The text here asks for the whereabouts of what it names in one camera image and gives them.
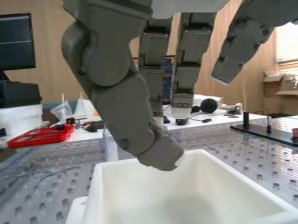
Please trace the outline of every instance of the black monitor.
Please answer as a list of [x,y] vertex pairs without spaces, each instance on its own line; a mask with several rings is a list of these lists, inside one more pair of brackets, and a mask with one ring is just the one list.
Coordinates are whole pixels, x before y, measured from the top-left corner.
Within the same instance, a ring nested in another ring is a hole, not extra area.
[[0,80],[3,71],[35,67],[31,14],[0,15]]

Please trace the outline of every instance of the white bin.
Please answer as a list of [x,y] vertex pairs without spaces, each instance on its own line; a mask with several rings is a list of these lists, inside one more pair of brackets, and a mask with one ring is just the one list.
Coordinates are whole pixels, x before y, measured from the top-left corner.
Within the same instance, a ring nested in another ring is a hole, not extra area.
[[204,150],[174,172],[135,159],[99,164],[78,200],[67,224],[298,223],[298,210]]

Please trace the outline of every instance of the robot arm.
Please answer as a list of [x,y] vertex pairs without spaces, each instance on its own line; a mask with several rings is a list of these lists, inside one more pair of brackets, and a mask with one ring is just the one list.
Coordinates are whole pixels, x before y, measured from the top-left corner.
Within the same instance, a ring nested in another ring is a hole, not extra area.
[[277,26],[298,20],[297,0],[245,0],[233,19],[213,77],[229,84]]
[[115,140],[144,165],[171,171],[184,149],[154,120],[146,80],[130,52],[151,7],[131,1],[66,0],[64,8],[76,22],[63,37],[63,54]]

